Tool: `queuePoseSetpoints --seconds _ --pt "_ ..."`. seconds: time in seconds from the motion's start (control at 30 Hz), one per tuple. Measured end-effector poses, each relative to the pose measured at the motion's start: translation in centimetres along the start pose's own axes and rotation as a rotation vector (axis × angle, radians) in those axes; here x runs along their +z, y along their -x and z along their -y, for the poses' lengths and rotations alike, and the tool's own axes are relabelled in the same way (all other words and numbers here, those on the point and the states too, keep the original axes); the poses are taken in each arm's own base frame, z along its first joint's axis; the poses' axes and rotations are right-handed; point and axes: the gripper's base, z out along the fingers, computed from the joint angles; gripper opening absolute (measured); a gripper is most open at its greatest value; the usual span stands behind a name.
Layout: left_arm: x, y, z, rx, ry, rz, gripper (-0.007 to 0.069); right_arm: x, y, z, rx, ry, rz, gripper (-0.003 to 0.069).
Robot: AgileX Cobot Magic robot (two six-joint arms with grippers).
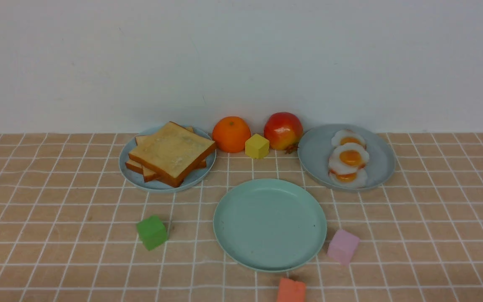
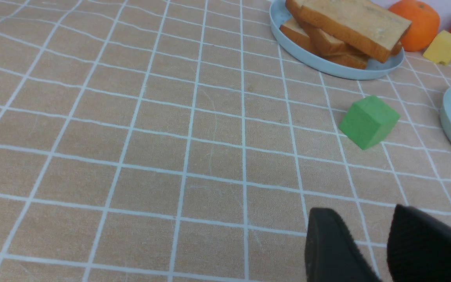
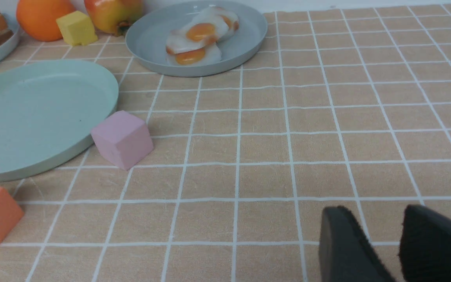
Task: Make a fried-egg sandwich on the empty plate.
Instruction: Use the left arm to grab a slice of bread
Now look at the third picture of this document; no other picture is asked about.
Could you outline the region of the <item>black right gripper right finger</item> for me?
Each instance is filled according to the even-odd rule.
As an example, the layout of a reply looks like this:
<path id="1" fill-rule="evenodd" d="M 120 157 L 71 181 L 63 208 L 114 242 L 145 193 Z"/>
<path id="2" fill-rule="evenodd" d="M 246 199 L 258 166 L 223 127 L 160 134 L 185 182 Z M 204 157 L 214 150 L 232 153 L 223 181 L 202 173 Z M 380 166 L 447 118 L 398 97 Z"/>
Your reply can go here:
<path id="1" fill-rule="evenodd" d="M 451 219 L 422 205 L 404 211 L 399 259 L 408 282 L 451 282 Z"/>

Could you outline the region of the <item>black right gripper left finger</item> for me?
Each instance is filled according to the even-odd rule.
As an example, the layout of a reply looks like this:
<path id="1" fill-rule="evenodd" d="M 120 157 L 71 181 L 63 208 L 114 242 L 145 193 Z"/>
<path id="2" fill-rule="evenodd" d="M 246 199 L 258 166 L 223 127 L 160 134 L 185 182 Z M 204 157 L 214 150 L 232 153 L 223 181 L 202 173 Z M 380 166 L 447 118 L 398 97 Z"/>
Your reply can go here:
<path id="1" fill-rule="evenodd" d="M 323 282 L 395 281 L 345 206 L 322 210 L 319 268 Z"/>

